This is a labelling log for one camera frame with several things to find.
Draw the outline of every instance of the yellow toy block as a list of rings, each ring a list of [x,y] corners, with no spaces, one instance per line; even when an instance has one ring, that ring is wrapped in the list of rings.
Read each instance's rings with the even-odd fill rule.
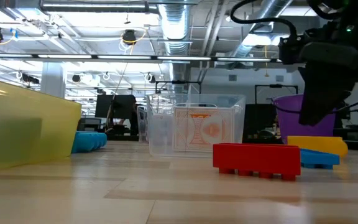
[[[341,137],[288,136],[288,145],[319,152],[347,155],[347,145]]]

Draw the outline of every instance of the wooden floor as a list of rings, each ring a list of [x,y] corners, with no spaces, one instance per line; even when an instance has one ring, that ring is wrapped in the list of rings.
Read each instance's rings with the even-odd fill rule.
[[[296,182],[218,174],[211,159],[164,159],[109,142],[0,170],[0,223],[358,223],[358,152]]]

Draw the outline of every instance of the silver ductwork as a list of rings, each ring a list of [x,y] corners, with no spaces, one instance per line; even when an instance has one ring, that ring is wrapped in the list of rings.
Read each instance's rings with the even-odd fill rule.
[[[262,19],[268,17],[278,17],[287,8],[293,0],[264,0],[260,5],[260,10],[250,16],[249,19]],[[245,35],[258,28],[258,24],[246,24],[243,28]],[[246,57],[252,50],[253,46],[239,44],[231,57]]]
[[[187,39],[190,26],[190,6],[182,4],[158,5],[161,15],[161,29],[166,40]],[[188,55],[189,44],[179,42],[166,42],[165,50],[168,55]],[[190,77],[190,64],[170,63],[170,79],[187,81]]]

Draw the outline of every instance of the ceiling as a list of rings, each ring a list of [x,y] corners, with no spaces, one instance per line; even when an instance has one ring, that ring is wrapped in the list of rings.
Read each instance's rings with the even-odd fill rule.
[[[70,2],[69,0],[53,1]],[[212,55],[230,52],[243,40],[241,25],[226,20],[229,10],[238,1],[230,0],[227,2],[227,10],[224,12],[225,19],[223,19],[218,30],[218,40],[213,45]],[[202,0],[191,6],[190,36],[187,40],[190,44],[189,55],[201,53],[214,3],[213,0]],[[13,19],[12,16],[7,16],[11,15],[10,12],[0,10],[0,27],[2,27],[4,42],[9,41],[7,44],[0,45],[0,53],[129,54],[131,50],[124,50],[122,49],[123,46],[120,45],[121,35],[127,29],[134,29],[137,38],[141,40],[132,49],[133,55],[165,55],[160,16],[154,13],[126,13],[127,2],[122,5],[124,12],[96,12],[95,10],[42,12],[32,9],[20,11],[21,19]],[[251,15],[259,10],[259,6],[260,1],[253,6],[247,5],[241,8],[237,13],[239,15]],[[305,1],[293,1],[282,16],[294,22],[298,32],[303,32],[303,30],[311,27],[318,27],[320,24],[320,19],[306,6]],[[12,31],[17,32],[17,37],[12,37]],[[271,33],[258,35],[266,35],[273,39],[287,33],[285,26],[275,24]],[[277,46],[268,45],[254,47],[250,54],[254,57],[277,58],[277,51]],[[19,77],[21,73],[26,73],[42,81],[42,63],[31,60],[0,59],[0,81],[38,91],[39,85],[29,85],[22,82]],[[154,92],[154,84],[147,81],[148,75],[154,75],[156,80],[170,80],[169,64],[167,63],[65,62],[64,66],[67,71],[67,99],[83,104],[83,109],[88,114],[92,114],[95,107],[94,99],[97,92],[93,87],[97,85],[100,89],[108,91],[109,88],[110,91],[115,91],[124,71],[125,74],[117,89],[117,94],[132,93],[138,97],[138,100],[141,100],[146,94]],[[254,67],[265,68],[265,65],[261,63],[254,65]],[[192,79],[196,79],[198,76],[197,69],[191,69]],[[254,82],[260,81],[257,78],[240,77],[236,84],[229,83],[227,78],[219,77],[221,74],[228,74],[228,72],[225,69],[210,68],[204,79],[205,85],[245,85],[252,80]],[[274,72],[274,69],[270,69],[270,72],[277,73],[278,70]],[[244,72],[237,70],[236,73],[241,75]],[[281,69],[279,73],[286,74],[287,72]],[[74,75],[86,76],[86,78],[80,82],[73,82],[72,77]],[[265,72],[255,72],[253,75],[264,76]],[[89,79],[96,79],[99,82],[89,82]]]

